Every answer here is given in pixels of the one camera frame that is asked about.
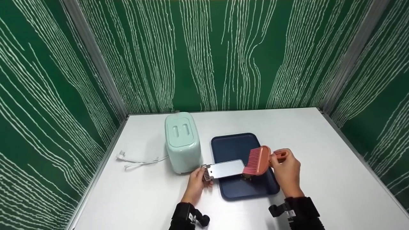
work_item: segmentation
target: brush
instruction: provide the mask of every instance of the brush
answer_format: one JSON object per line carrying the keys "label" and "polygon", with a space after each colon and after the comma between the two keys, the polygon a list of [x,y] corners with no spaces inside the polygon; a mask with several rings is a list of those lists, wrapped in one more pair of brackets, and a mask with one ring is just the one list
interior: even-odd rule
{"label": "brush", "polygon": [[[277,152],[277,159],[283,162],[288,156],[287,152]],[[243,169],[243,174],[259,176],[264,174],[270,165],[271,150],[268,146],[262,145],[259,148],[250,150],[249,161]]]}

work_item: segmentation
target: green backdrop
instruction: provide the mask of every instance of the green backdrop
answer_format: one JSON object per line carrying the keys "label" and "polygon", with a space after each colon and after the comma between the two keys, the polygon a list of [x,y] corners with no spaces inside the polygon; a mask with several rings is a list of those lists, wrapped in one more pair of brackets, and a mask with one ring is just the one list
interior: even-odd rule
{"label": "green backdrop", "polygon": [[63,229],[119,126],[58,0],[0,2],[0,229]]}
{"label": "green backdrop", "polygon": [[409,2],[390,1],[331,118],[409,210]]}
{"label": "green backdrop", "polygon": [[[79,0],[130,113],[319,106],[370,0]],[[120,115],[62,0],[0,3],[0,228],[63,229]],[[409,209],[409,3],[331,108]]]}
{"label": "green backdrop", "polygon": [[318,106],[369,0],[79,0],[130,113]]}

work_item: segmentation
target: metal frame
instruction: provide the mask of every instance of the metal frame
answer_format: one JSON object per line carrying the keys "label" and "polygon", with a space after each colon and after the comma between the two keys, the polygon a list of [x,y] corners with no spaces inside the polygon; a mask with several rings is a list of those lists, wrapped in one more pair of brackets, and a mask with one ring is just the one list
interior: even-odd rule
{"label": "metal frame", "polygon": [[87,189],[84,192],[84,195],[81,197],[81,200],[78,202],[78,205],[74,211],[74,213],[71,216],[70,221],[68,222],[67,226],[65,227],[65,230],[74,230],[75,229],[75,225],[77,224],[79,217],[82,214],[82,211],[85,208],[85,205],[87,204],[88,198],[92,192],[92,190],[94,189],[95,185],[98,182],[99,177],[102,174],[102,171],[106,165],[106,163],[108,162],[109,157],[111,156],[112,151],[115,148],[115,145],[117,144],[117,141],[119,139],[119,137],[121,136],[121,133],[128,121],[127,117],[119,126],[117,132],[115,133],[115,136],[113,137],[111,143],[108,146],[108,149],[105,152],[105,155],[103,156],[101,163],[99,164],[97,171],[95,172],[94,177],[91,179],[90,184],[88,185]]}
{"label": "metal frame", "polygon": [[332,128],[337,132],[337,134],[340,136],[340,138],[346,143],[346,145],[348,145],[348,147],[355,154],[355,156],[360,160],[360,162],[363,164],[363,166],[365,166],[365,168],[369,171],[369,173],[373,176],[373,178],[379,183],[379,185],[385,190],[385,192],[392,198],[392,200],[396,203],[396,205],[399,206],[399,208],[402,210],[402,212],[409,219],[409,213],[406,212],[406,209],[400,204],[400,202],[396,199],[396,197],[391,193],[391,191],[389,191],[389,189],[385,186],[385,184],[381,181],[381,179],[371,169],[371,167],[367,164],[367,162],[364,160],[364,158],[361,156],[361,154],[358,153],[358,151],[355,149],[355,147],[352,145],[352,143],[346,138],[346,136],[338,128],[338,126],[335,124],[335,122],[333,122],[332,119],[327,114],[323,113],[321,110],[319,110],[319,111],[324,116],[324,118],[328,121],[328,123],[332,126]]}
{"label": "metal frame", "polygon": [[95,40],[94,34],[89,27],[83,12],[79,6],[77,0],[64,0],[65,7],[71,16],[72,21],[75,24],[78,34],[80,35],[84,45],[90,54],[91,60],[93,61],[95,68],[97,69],[99,75],[101,76],[102,82],[104,83],[108,95],[111,97],[114,106],[117,108],[121,119],[125,119],[129,114],[121,95],[118,92],[115,82],[112,78],[111,72],[105,63],[105,60],[101,54],[97,41]]}
{"label": "metal frame", "polygon": [[368,13],[366,14],[354,37],[354,40],[351,42],[345,53],[339,70],[335,74],[335,77],[319,106],[325,113],[329,113],[330,109],[335,105],[337,95],[340,93],[342,86],[350,77],[351,71],[358,60],[358,57],[369,40],[373,29],[384,13],[388,3],[389,0],[373,0]]}

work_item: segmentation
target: navy blue tray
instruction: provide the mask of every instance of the navy blue tray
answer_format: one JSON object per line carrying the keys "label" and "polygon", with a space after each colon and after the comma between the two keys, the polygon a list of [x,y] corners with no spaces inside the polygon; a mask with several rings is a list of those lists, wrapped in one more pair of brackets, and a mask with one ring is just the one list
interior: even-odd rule
{"label": "navy blue tray", "polygon": [[[260,143],[252,133],[214,137],[211,140],[215,163],[241,159],[247,165],[250,150],[258,147]],[[219,184],[222,197],[228,201],[269,196],[280,191],[271,168],[263,175],[253,176],[251,180],[236,175],[220,178]]]}

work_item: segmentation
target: mint green toaster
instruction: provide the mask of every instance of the mint green toaster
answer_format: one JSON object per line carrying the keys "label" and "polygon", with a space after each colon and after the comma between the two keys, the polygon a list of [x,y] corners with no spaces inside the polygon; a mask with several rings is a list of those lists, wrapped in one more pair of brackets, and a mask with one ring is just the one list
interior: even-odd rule
{"label": "mint green toaster", "polygon": [[199,134],[190,113],[180,112],[167,116],[165,136],[166,149],[176,173],[191,172],[202,165]]}

